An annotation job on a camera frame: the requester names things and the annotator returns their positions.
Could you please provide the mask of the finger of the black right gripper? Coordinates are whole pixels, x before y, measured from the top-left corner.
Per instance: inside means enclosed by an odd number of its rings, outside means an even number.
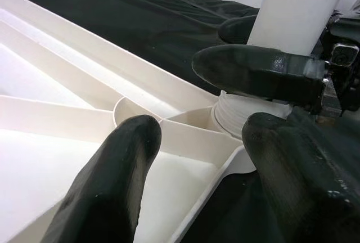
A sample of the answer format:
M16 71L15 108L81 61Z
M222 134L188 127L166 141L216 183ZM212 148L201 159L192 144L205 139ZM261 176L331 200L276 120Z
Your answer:
M232 18L225 21L218 29L219 37L230 44L247 44L257 15Z
M325 63L278 49L227 44L197 52L193 71L201 79L234 95L287 102L320 111Z

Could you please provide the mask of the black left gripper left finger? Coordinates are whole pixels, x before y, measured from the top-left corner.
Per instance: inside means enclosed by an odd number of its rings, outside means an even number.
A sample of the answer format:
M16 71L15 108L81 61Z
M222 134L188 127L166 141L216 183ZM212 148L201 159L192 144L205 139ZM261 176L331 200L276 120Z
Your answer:
M75 177L42 242L133 242L160 145L153 116L124 120Z

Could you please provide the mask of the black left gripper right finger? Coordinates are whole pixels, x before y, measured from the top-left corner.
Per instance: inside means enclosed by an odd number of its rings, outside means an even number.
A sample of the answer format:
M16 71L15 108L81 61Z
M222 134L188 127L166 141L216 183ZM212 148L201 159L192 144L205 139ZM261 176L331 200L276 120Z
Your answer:
M286 242L359 241L359 123L258 112L242 140Z

